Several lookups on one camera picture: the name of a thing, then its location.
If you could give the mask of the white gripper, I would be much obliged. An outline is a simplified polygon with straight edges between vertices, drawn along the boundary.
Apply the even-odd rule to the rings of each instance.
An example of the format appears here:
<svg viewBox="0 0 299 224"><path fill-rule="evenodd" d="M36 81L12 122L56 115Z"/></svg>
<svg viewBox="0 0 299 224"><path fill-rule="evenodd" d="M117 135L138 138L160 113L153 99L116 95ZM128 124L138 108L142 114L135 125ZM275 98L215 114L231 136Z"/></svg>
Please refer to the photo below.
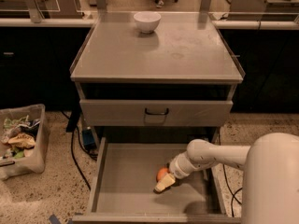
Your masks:
<svg viewBox="0 0 299 224"><path fill-rule="evenodd" d="M195 171L186 152L178 154L169 163L170 173L165 173L158 178L154 190L158 193L172 186L176 179L183 179Z"/></svg>

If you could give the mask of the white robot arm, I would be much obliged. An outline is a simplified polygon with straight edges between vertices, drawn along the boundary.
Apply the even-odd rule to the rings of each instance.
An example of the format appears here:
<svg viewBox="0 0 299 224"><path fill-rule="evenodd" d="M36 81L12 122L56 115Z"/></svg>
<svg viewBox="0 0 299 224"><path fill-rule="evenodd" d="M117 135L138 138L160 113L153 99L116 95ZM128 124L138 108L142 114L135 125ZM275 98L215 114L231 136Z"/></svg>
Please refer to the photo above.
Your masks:
<svg viewBox="0 0 299 224"><path fill-rule="evenodd" d="M299 137L293 134L269 133L251 146L192 140L158 171L154 190L220 163L243 172L241 224L299 224Z"/></svg>

